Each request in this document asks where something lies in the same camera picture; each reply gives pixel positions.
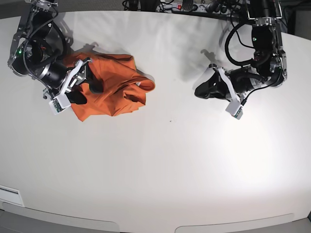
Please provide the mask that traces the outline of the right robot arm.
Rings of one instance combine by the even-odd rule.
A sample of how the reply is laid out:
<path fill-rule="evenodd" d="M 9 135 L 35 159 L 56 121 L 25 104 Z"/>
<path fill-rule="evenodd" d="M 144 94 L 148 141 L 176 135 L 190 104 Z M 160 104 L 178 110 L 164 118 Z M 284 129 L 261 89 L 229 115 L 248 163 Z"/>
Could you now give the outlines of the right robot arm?
<path fill-rule="evenodd" d="M 89 85 L 94 94 L 104 92 L 103 84 L 90 69 L 91 58 L 79 59 L 66 67 L 63 59 L 68 53 L 64 34 L 54 22 L 58 16 L 56 0 L 30 0 L 29 7 L 19 21 L 10 47 L 8 66 L 18 76 L 31 76 L 45 89 L 43 98 L 57 112 L 73 103 L 82 105 L 87 99 L 79 87 Z"/>

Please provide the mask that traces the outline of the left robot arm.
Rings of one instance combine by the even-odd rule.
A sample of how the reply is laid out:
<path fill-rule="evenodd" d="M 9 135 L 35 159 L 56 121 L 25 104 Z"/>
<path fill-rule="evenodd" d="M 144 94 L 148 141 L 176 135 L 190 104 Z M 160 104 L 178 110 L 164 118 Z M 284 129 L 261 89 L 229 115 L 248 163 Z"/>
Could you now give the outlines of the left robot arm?
<path fill-rule="evenodd" d="M 268 87 L 278 87 L 287 79 L 286 53 L 283 50 L 281 28 L 282 10 L 277 0 L 213 0 L 206 6 L 208 13 L 230 12 L 230 21 L 237 18 L 237 25 L 225 40 L 225 54 L 238 69 L 225 71 L 242 105 L 249 96 Z M 229 44 L 238 29 L 252 27 L 251 38 L 254 57 L 245 61 L 235 60 Z"/>

